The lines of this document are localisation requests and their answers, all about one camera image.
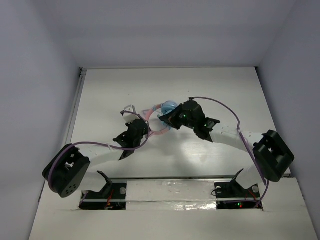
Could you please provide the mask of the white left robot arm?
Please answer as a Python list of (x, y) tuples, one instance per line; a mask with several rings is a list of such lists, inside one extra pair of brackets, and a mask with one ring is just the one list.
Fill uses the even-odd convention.
[(44, 168), (42, 176), (52, 192), (61, 198), (72, 195), (81, 185), (90, 166), (120, 161), (131, 156), (149, 138), (150, 129), (143, 119), (126, 123), (127, 131), (113, 141), (116, 146), (98, 142), (65, 145)]

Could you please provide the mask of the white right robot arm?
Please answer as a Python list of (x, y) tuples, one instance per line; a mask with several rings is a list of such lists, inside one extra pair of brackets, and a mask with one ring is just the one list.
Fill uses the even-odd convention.
[(249, 154), (253, 165), (241, 169), (232, 179), (231, 192), (243, 196), (256, 184), (277, 183), (293, 163), (295, 156), (280, 134), (274, 130), (266, 133), (242, 131), (239, 126), (224, 125), (209, 118), (193, 98), (159, 118), (173, 129), (186, 127), (195, 135), (211, 143), (223, 144)]

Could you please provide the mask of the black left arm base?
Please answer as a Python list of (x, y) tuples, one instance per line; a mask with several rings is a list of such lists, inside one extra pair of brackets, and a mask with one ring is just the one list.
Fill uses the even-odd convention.
[(126, 210), (126, 182), (113, 182), (104, 172), (98, 170), (105, 185), (100, 191), (85, 190), (81, 192), (79, 208), (81, 210)]

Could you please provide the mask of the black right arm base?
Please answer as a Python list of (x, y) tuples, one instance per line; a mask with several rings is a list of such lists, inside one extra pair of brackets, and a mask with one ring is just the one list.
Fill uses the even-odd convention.
[(240, 186), (236, 179), (241, 169), (229, 182), (216, 182), (211, 195), (216, 197), (218, 210), (263, 209), (260, 190), (257, 184), (248, 189)]

